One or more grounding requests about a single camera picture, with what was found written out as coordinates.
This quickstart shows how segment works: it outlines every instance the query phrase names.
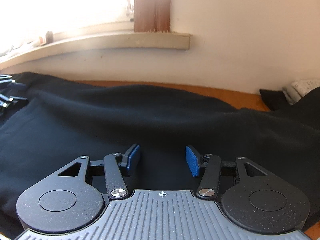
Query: metal screw head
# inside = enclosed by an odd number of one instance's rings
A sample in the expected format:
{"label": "metal screw head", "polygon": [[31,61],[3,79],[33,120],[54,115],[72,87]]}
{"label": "metal screw head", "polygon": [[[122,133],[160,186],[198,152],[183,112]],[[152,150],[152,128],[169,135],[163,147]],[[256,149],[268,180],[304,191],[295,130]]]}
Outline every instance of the metal screw head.
{"label": "metal screw head", "polygon": [[199,194],[204,197],[211,197],[214,195],[214,193],[215,193],[214,190],[210,188],[203,188],[199,190]]}
{"label": "metal screw head", "polygon": [[123,196],[127,195],[127,192],[122,188],[117,188],[117,189],[114,189],[113,191],[111,191],[111,195],[113,197],[123,197]]}

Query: black cloth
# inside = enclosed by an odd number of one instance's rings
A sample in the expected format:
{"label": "black cloth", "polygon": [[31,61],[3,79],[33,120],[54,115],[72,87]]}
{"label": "black cloth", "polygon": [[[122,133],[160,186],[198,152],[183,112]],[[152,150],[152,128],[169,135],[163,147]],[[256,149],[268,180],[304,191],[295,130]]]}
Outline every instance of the black cloth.
{"label": "black cloth", "polygon": [[270,110],[279,110],[290,107],[287,99],[285,99],[284,93],[282,91],[273,91],[260,89],[260,95],[262,101],[269,107]]}
{"label": "black cloth", "polygon": [[[307,195],[305,229],[320,220],[320,89],[286,110],[260,112],[154,86],[104,88],[34,73],[15,79],[28,86],[29,104],[0,118],[0,220],[16,225],[19,195],[77,157],[100,160],[133,143],[142,159],[126,179],[130,190],[195,190],[199,179],[185,160],[191,144],[226,161],[248,157]],[[19,233],[7,224],[0,221],[0,231]]]}

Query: folded cloth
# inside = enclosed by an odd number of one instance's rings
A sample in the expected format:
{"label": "folded cloth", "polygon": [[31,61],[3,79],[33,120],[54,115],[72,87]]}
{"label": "folded cloth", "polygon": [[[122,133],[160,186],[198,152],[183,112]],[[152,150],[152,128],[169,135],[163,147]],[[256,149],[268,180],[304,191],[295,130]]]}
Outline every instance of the folded cloth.
{"label": "folded cloth", "polygon": [[298,102],[311,90],[320,87],[320,80],[309,79],[294,81],[282,88],[285,98],[290,105]]}
{"label": "folded cloth", "polygon": [[291,83],[291,86],[304,97],[311,90],[320,87],[320,80],[318,79],[310,79],[310,80],[299,80]]}
{"label": "folded cloth", "polygon": [[282,88],[285,98],[290,105],[298,102],[301,99],[301,95],[292,87],[291,84],[286,85]]}

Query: window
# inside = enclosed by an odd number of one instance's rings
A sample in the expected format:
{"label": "window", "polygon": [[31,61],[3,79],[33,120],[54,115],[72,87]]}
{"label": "window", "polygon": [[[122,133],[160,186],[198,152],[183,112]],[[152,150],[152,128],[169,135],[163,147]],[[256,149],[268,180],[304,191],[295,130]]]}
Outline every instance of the window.
{"label": "window", "polygon": [[0,46],[18,46],[40,33],[128,22],[133,0],[0,0]]}
{"label": "window", "polygon": [[53,42],[106,30],[169,32],[170,2],[0,0],[0,63],[40,46],[39,35],[45,38],[48,31]]}

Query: black bracket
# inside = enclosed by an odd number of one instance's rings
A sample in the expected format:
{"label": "black bracket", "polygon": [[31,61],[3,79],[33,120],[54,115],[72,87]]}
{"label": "black bracket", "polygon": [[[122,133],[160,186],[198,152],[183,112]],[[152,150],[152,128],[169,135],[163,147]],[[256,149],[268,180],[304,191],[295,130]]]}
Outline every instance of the black bracket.
{"label": "black bracket", "polygon": [[[10,75],[0,75],[0,89],[11,88],[15,90],[25,90],[26,85],[16,82]],[[24,107],[28,104],[28,100],[23,97],[5,96],[0,94],[0,111],[3,112],[9,107],[18,105]]]}
{"label": "black bracket", "polygon": [[[308,217],[310,204],[305,194],[246,157],[224,162],[187,146],[186,160],[192,175],[202,176],[196,197],[216,199],[224,214],[242,228],[278,234],[301,229]],[[217,199],[220,176],[234,180]]]}
{"label": "black bracket", "polygon": [[[22,225],[48,234],[88,225],[108,206],[109,199],[130,196],[122,176],[132,175],[139,159],[137,144],[124,154],[109,154],[99,161],[80,156],[20,195],[16,206]],[[106,178],[108,195],[91,185],[92,176],[99,175]]]}
{"label": "black bracket", "polygon": [[133,144],[124,154],[106,155],[102,161],[92,161],[92,175],[103,175],[106,179],[108,198],[110,200],[129,197],[129,191],[123,180],[130,177],[140,160],[140,146]]}

